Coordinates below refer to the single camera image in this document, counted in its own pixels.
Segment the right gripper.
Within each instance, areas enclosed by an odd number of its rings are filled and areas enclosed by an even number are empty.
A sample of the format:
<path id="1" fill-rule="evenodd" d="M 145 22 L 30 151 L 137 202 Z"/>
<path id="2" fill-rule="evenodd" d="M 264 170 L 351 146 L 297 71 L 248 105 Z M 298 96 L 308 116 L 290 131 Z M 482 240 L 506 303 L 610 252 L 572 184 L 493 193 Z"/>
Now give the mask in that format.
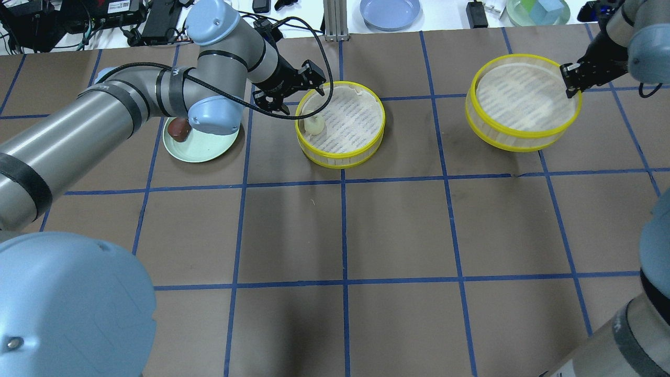
<path id="1" fill-rule="evenodd" d="M 586 53 L 575 63 L 560 65 L 560 74 L 567 93 L 578 93 L 627 74 L 629 52 L 609 35 L 597 35 Z"/>

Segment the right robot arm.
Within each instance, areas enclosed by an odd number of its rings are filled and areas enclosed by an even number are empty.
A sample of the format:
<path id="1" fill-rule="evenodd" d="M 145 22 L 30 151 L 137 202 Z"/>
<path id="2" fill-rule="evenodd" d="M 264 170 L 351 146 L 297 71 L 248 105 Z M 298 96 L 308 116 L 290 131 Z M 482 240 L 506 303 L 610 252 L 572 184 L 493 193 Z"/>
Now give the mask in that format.
<path id="1" fill-rule="evenodd" d="M 630 75 L 638 94 L 668 83 L 668 1 L 591 1 L 600 26 L 578 60 L 560 65 L 569 99 Z M 639 227 L 640 291 L 545 376 L 668 376 L 668 192 Z"/>

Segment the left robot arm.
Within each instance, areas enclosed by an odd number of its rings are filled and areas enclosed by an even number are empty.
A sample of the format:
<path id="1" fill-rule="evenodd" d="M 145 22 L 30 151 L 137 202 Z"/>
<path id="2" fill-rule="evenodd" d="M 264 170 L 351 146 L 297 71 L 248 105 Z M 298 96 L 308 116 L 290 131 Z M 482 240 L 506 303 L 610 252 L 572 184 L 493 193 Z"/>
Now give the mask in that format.
<path id="1" fill-rule="evenodd" d="M 292 119 L 283 100 L 332 70 L 297 69 L 271 31 L 223 1 L 198 1 L 185 27 L 194 68 L 152 62 L 105 71 L 66 106 L 2 143 L 2 376 L 141 376 L 157 308 L 148 272 L 131 252 L 74 233 L 24 233 L 53 201 L 153 117 L 184 118 L 227 136 L 244 108 Z"/>

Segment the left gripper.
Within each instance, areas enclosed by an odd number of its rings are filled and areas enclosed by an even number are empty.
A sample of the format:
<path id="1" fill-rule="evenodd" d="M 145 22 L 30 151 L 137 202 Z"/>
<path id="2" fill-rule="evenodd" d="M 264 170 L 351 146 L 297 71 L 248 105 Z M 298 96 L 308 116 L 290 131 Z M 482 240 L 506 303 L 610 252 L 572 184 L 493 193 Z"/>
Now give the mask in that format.
<path id="1" fill-rule="evenodd" d="M 297 92 L 314 89 L 325 96 L 326 75 L 316 63 L 305 60 L 299 69 L 293 67 L 285 58 L 278 57 L 277 67 L 268 79 L 256 84 L 253 92 L 254 105 L 261 110 L 291 115 L 284 104 L 288 96 Z"/>

